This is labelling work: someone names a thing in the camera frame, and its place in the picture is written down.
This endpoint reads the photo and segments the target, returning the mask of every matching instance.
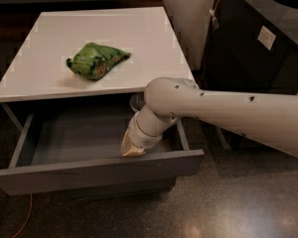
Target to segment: black cabinet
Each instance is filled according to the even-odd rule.
[[[203,69],[210,90],[298,92],[298,9],[274,0],[223,0]],[[271,49],[258,40],[275,36]]]

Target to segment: table leg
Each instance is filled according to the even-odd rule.
[[[18,128],[18,130],[19,131],[22,131],[23,130],[23,126],[21,125],[21,123],[19,122],[19,120],[17,119],[17,117],[15,116],[15,114],[12,112],[12,110],[9,107],[9,105],[7,103],[1,103],[1,106],[6,111],[6,113],[10,117],[11,121],[15,124],[15,126]]]

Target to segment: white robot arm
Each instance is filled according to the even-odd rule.
[[[160,77],[129,123],[123,156],[140,156],[182,117],[196,118],[298,158],[298,96],[204,91],[191,80]]]

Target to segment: open drawer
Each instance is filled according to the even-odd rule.
[[[133,116],[129,94],[38,103],[27,118],[0,187],[8,194],[105,187],[174,179],[198,171],[181,122],[145,156],[123,158],[120,144]]]

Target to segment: white nightstand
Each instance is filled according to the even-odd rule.
[[[89,42],[132,56],[100,81],[84,80],[66,59]],[[130,93],[160,76],[193,79],[162,7],[42,13],[0,82],[0,103],[22,130],[0,187],[9,194],[96,187],[105,195],[195,174],[203,151],[189,150],[181,123],[146,156],[120,157]],[[25,123],[14,103],[34,110]]]

